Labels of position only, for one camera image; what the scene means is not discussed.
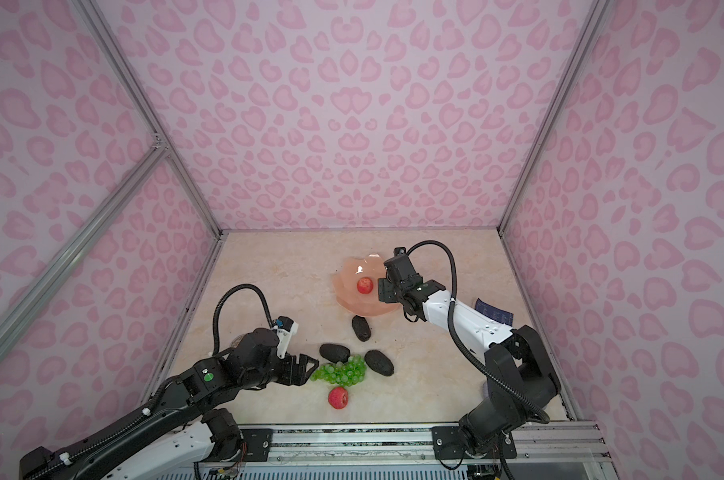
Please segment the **dark avocado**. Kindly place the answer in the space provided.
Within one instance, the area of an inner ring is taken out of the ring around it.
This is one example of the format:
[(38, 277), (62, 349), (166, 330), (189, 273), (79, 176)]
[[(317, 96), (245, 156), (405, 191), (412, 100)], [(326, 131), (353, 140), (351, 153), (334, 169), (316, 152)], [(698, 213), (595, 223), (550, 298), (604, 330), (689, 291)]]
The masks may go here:
[(380, 350), (369, 350), (364, 355), (364, 361), (372, 371), (379, 375), (391, 377), (394, 374), (393, 362)]
[(350, 356), (350, 350), (340, 344), (324, 343), (319, 347), (319, 354), (330, 363), (346, 363)]
[(372, 336), (372, 331), (365, 317), (355, 315), (351, 321), (352, 330), (356, 338), (361, 342), (367, 342)]

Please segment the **red apple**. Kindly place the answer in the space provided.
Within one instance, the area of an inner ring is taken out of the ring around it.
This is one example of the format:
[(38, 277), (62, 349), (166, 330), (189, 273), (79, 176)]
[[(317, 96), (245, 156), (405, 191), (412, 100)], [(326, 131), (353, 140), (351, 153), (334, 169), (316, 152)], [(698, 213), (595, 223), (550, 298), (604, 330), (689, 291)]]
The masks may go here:
[(371, 294), (375, 288), (375, 282), (370, 277), (360, 277), (356, 283), (357, 291), (362, 295)]
[(349, 403), (349, 393), (347, 389), (341, 386), (333, 388), (328, 394), (328, 403), (336, 410), (346, 408)]

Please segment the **green grape bunch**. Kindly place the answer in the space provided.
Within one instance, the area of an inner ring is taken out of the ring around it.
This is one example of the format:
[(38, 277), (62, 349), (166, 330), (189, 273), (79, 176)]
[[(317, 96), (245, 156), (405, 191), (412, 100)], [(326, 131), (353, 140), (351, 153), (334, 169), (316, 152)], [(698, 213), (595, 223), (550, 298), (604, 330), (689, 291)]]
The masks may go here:
[(367, 364), (360, 356), (351, 356), (347, 362), (326, 363), (320, 365), (311, 375), (312, 381), (323, 381), (340, 387), (350, 387), (361, 383), (367, 372)]

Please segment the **red apple front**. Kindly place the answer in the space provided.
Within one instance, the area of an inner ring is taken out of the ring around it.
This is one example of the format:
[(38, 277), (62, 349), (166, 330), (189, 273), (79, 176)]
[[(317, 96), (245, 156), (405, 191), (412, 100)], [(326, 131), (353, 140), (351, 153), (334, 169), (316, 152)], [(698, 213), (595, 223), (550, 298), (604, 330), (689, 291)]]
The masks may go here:
[(349, 403), (349, 393), (347, 389), (341, 386), (333, 388), (328, 394), (328, 403), (336, 410), (346, 408)]

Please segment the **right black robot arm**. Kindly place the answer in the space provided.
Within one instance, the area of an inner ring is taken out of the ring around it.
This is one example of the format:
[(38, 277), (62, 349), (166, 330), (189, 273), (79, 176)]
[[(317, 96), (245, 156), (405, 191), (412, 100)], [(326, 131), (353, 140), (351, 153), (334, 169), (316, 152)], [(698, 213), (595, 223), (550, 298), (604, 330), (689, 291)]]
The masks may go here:
[(499, 457), (513, 444), (512, 431), (551, 422), (546, 407), (560, 395), (561, 382), (533, 328), (500, 323), (458, 301), (446, 286), (417, 273), (404, 248), (383, 265), (379, 300), (398, 303), (406, 315), (444, 329), (485, 377), (487, 397), (458, 421), (454, 451)]

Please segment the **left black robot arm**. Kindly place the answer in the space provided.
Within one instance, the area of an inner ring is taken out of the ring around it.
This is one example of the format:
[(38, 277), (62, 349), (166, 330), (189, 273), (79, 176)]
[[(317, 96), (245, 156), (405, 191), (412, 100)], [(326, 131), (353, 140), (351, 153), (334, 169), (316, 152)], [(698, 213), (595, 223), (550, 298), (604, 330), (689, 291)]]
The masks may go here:
[(212, 442), (203, 462), (244, 459), (244, 435), (221, 406), (242, 391), (263, 390), (272, 382), (302, 386), (319, 366), (308, 355), (281, 352), (280, 345), (286, 341), (277, 330), (266, 328), (245, 334), (236, 346), (164, 380), (146, 402), (96, 433), (56, 451), (37, 447), (25, 454), (19, 462), (19, 477), (102, 479), (196, 419)]

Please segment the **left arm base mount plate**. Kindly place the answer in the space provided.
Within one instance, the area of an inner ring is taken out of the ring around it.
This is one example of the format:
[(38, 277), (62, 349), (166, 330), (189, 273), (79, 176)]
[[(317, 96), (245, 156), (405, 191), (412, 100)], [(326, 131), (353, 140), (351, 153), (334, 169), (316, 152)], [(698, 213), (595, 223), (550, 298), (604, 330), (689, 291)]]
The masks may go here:
[(241, 430), (244, 463), (264, 463), (268, 461), (274, 430), (271, 428), (244, 428)]

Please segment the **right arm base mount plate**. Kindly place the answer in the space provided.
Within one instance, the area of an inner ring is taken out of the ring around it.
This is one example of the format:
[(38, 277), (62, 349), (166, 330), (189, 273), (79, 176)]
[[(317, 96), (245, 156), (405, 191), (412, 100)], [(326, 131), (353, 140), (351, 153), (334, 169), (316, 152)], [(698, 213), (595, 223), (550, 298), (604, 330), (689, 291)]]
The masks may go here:
[(430, 428), (432, 449), (437, 460), (506, 460), (517, 458), (517, 449), (510, 433), (477, 437), (460, 426)]

